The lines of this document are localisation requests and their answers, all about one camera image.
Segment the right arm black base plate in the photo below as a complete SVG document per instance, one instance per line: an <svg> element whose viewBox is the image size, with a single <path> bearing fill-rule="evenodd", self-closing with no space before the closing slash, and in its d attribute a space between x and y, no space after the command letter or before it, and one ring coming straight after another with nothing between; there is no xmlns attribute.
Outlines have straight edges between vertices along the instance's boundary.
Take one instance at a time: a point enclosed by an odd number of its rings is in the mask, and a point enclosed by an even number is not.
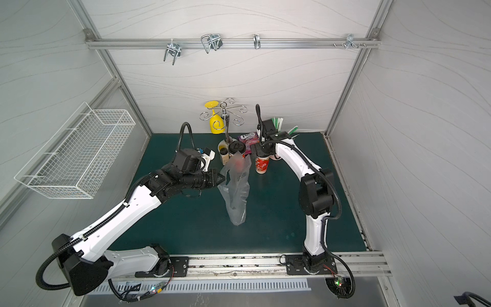
<svg viewBox="0 0 491 307"><path fill-rule="evenodd" d="M312 257L309 253L283 254L280 264L286 267L289 276L294 275L337 275L336 262L326 253Z"/></svg>

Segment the clear plastic carrier bag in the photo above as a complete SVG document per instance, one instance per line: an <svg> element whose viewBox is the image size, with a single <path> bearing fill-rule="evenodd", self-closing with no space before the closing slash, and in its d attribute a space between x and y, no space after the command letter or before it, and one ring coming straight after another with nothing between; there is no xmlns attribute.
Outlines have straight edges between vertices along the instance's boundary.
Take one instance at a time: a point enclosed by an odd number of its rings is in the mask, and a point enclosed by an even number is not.
<svg viewBox="0 0 491 307"><path fill-rule="evenodd" d="M225 181L218 186L218 189L225 201L229 219L235 226L246 221L250 168L250 157L244 157L240 152L236 152L220 171Z"/></svg>

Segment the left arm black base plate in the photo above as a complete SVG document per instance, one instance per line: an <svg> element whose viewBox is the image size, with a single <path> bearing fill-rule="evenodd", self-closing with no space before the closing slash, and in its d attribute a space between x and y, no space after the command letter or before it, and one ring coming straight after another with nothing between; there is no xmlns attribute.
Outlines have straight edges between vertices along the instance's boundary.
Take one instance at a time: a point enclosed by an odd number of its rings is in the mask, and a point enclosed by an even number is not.
<svg viewBox="0 0 491 307"><path fill-rule="evenodd" d="M160 260L157 265L148 272L139 271L135 273L136 278L168 278L186 277L189 268L189 257L168 257Z"/></svg>

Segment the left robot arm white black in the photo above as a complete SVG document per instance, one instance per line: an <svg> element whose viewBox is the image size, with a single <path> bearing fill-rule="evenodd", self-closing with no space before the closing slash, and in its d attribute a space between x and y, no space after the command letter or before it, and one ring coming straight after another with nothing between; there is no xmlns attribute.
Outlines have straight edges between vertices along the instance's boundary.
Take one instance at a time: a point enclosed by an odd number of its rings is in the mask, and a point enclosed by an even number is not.
<svg viewBox="0 0 491 307"><path fill-rule="evenodd" d="M95 290L103 282L134 273L163 277L172 275L169 254L159 245L111 251L110 246L149 212L185 190L202 192L216 188L225 177L210 162L215 152L196 145L176 145L173 160L138 179L124 199L96 222L74 235L61 234L52 242L53 253L39 267L35 282L43 290L70 288L77 296Z"/></svg>

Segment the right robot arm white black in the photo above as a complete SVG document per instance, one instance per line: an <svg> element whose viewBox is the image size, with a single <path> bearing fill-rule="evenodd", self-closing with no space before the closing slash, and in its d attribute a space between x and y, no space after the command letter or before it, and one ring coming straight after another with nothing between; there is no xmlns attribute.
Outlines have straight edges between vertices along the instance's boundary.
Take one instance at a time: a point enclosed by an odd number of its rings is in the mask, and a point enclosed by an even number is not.
<svg viewBox="0 0 491 307"><path fill-rule="evenodd" d="M276 156L285 161L299 179L299 205L306 216L306 238L302 264L309 274L318 274L335 263L327 247L327 224L342 215L342 204L334 187L334 174L310 160L295 144L292 136L276 128L272 120L263 120L260 106L255 106L259 142L252 145L257 157Z"/></svg>

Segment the red milk tea cup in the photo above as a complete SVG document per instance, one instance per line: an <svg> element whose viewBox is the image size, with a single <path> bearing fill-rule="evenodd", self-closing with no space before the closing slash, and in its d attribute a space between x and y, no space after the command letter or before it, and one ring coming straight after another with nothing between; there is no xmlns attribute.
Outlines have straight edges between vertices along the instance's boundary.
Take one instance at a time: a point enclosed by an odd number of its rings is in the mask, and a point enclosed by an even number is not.
<svg viewBox="0 0 491 307"><path fill-rule="evenodd" d="M229 145L229 153L230 153L230 159L229 159L229 164L230 166L237 171L242 171L245 169L246 166L246 159L245 159L245 151L246 151L246 146L244 143L240 141L233 141Z"/></svg>
<svg viewBox="0 0 491 307"><path fill-rule="evenodd" d="M269 166L270 156L257 156L255 158L255 170L258 174L265 174Z"/></svg>

